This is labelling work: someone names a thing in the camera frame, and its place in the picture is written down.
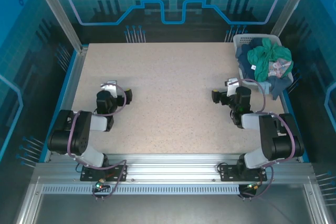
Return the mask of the white plastic laundry basket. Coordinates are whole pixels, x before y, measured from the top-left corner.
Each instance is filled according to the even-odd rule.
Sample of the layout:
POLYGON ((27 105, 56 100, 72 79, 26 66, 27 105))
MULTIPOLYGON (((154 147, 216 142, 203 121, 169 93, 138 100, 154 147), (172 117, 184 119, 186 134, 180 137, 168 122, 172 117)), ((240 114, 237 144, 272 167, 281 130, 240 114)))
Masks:
MULTIPOLYGON (((237 52, 238 48, 241 47, 241 45, 243 44, 249 44, 252 39, 254 38, 269 38, 270 41, 274 44, 277 43, 279 46, 282 46, 282 43, 279 39, 278 36, 276 35, 269 35, 269 34, 237 34, 235 36, 233 36, 232 41, 234 44, 234 48, 235 48, 235 53, 237 52)), ((239 72, 239 76, 242 79, 243 78, 243 72, 241 70, 240 67, 238 67, 238 72, 239 72)), ((291 84, 293 83, 293 75, 292 73, 288 73, 287 75, 289 77, 289 79, 291 80, 291 84)), ((258 85, 254 82, 249 82, 249 81, 242 81, 242 83, 245 86, 251 86, 253 87, 253 89, 258 89, 258 85)))

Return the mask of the right controller board with LED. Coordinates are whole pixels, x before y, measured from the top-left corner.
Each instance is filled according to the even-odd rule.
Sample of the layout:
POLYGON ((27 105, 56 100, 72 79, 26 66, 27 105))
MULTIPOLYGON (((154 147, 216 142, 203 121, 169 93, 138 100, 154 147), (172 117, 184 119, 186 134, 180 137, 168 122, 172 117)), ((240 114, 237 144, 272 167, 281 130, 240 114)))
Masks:
POLYGON ((255 182, 248 185, 242 185, 242 188, 240 190, 242 191, 248 191, 248 190, 257 190, 260 186, 262 186, 262 182, 255 182))

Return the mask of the aluminium mounting rail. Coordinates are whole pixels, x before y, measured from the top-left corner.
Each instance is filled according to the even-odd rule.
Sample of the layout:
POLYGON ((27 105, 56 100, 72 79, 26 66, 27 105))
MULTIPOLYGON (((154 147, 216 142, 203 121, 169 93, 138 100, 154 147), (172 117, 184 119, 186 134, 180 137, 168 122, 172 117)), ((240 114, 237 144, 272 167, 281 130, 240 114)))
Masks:
MULTIPOLYGON (((33 184, 78 184, 75 161, 51 154, 47 163, 35 166, 33 184)), ((219 184, 217 165, 235 164, 239 154, 110 154, 111 164, 126 160, 128 184, 219 184)), ((290 160, 274 164, 274 184, 313 184, 316 177, 310 163, 290 160)))

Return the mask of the dark blue t-shirt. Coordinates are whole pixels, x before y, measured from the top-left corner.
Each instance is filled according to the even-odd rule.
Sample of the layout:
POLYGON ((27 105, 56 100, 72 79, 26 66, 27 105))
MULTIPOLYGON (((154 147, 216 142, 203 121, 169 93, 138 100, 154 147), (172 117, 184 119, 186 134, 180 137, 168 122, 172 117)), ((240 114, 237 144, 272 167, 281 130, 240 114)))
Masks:
POLYGON ((247 54, 250 50, 256 48, 257 46, 262 46, 262 38, 253 38, 249 44, 242 44, 237 48, 236 58, 238 66, 242 71, 243 78, 255 80, 254 70, 251 68, 251 64, 247 59, 247 54))

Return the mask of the aluminium frame post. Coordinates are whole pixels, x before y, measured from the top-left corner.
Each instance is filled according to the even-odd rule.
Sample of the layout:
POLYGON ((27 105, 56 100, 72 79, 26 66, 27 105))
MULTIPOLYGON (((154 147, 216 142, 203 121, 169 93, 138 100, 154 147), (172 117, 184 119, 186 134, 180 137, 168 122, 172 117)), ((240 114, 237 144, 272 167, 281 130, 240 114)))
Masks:
POLYGON ((296 10, 300 0, 287 0, 286 4, 284 5, 282 12, 276 21, 271 35, 280 36, 282 31, 284 30, 285 26, 287 25, 290 17, 292 16, 293 12, 296 10))
POLYGON ((81 54, 83 52, 83 45, 80 42, 79 37, 77 36, 69 18, 67 17, 66 12, 64 11, 61 5, 61 2, 59 0, 45 0, 45 1, 47 2, 55 18, 59 22, 59 25, 61 26, 63 32, 70 41, 74 50, 77 53, 81 54))

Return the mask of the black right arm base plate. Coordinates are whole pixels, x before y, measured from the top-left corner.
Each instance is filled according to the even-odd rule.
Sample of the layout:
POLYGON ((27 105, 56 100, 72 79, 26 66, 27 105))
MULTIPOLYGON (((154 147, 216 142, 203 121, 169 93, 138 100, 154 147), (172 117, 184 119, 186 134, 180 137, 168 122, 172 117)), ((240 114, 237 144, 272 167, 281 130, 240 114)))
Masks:
POLYGON ((247 169, 245 166, 221 165, 219 174, 222 182, 265 182, 267 175, 260 168, 247 169))

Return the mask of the left controller board with LED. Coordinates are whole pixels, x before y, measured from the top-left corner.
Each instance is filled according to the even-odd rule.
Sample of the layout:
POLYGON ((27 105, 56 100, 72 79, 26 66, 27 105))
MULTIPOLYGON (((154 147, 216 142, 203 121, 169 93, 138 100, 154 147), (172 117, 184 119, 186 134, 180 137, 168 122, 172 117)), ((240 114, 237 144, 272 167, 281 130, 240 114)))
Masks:
POLYGON ((95 186, 93 187, 93 192, 98 193, 98 192, 100 192, 102 190, 106 190, 108 188, 110 188, 110 186, 106 185, 106 180, 101 178, 96 182, 95 186))

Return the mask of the controller board with led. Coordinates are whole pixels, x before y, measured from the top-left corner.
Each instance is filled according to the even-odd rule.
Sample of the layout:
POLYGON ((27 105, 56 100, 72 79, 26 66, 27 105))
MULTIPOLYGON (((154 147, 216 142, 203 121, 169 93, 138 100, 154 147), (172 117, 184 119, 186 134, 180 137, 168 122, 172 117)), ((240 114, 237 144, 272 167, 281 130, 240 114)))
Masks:
POLYGON ((108 188, 110 188, 110 186, 106 185, 106 180, 101 178, 96 182, 95 186, 93 187, 93 192, 98 193, 98 192, 100 192, 102 190, 106 190, 108 188))
POLYGON ((248 185, 242 185, 242 188, 240 190, 242 191, 248 191, 248 190, 257 190, 260 186, 262 186, 262 182, 255 182, 248 185))

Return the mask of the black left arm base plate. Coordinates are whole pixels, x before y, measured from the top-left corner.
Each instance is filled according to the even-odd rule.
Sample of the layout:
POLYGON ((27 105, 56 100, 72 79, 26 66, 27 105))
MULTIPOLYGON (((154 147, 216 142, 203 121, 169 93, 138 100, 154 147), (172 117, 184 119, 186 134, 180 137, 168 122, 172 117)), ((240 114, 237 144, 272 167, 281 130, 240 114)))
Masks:
POLYGON ((107 170, 97 170, 83 167, 80 175, 81 182, 97 182, 100 179, 105 179, 107 182, 116 182, 121 174, 123 165, 118 165, 115 168, 107 170))

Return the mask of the grey-blue t-shirt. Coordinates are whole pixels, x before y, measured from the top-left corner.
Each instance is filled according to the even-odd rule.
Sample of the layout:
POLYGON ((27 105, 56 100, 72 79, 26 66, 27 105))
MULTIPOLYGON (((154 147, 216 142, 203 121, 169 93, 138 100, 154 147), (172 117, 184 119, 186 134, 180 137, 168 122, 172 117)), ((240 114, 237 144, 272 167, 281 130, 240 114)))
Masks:
POLYGON ((288 76, 283 78, 271 76, 265 82, 259 84, 265 94, 270 94, 273 100, 277 100, 282 92, 292 84, 292 80, 288 76))

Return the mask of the green printed t-shirt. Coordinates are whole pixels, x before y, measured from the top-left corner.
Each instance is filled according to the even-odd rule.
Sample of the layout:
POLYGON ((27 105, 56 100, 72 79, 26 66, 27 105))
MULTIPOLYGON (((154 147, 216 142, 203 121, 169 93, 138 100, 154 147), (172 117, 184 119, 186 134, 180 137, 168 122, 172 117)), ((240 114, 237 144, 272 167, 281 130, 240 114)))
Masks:
POLYGON ((269 77, 283 78, 293 68, 291 52, 288 48, 271 42, 269 38, 261 40, 262 45, 257 46, 247 53, 247 60, 254 71, 254 78, 264 82, 269 77))

